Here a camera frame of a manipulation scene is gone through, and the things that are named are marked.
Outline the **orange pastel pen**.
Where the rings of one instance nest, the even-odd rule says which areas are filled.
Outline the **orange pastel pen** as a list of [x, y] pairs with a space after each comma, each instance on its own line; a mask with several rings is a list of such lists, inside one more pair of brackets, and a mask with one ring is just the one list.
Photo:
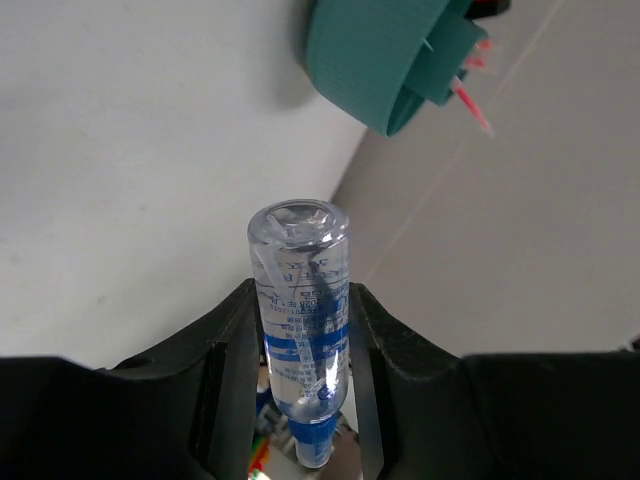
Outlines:
[[479, 70], [486, 71], [488, 64], [482, 56], [468, 56], [463, 64], [465, 70]]

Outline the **clear glue bottle blue cap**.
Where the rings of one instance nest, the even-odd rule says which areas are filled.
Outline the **clear glue bottle blue cap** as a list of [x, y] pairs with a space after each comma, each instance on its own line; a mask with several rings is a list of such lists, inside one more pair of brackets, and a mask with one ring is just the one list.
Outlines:
[[349, 383], [350, 222], [336, 206], [287, 200], [247, 238], [271, 391], [300, 464], [329, 460]]

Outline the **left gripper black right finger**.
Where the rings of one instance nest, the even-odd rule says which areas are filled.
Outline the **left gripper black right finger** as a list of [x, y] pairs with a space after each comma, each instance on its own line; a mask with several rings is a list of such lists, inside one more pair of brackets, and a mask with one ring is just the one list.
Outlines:
[[456, 357], [350, 287], [367, 479], [635, 479], [639, 352]]

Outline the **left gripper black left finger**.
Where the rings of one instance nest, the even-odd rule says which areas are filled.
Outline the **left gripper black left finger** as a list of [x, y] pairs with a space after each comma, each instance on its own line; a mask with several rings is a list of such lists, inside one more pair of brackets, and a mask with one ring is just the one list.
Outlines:
[[252, 280], [111, 369], [1, 361], [5, 479], [244, 479], [260, 341]]

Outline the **pink red pen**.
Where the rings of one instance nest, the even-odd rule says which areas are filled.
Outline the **pink red pen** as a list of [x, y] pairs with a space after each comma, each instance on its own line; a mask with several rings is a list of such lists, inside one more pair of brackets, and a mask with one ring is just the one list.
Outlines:
[[489, 136], [493, 137], [495, 132], [482, 112], [481, 108], [475, 102], [475, 100], [471, 97], [471, 95], [465, 89], [463, 83], [456, 79], [455, 82], [451, 85], [452, 91], [458, 96], [458, 98], [463, 102], [469, 112], [473, 115], [475, 120], [478, 122], [482, 130]]

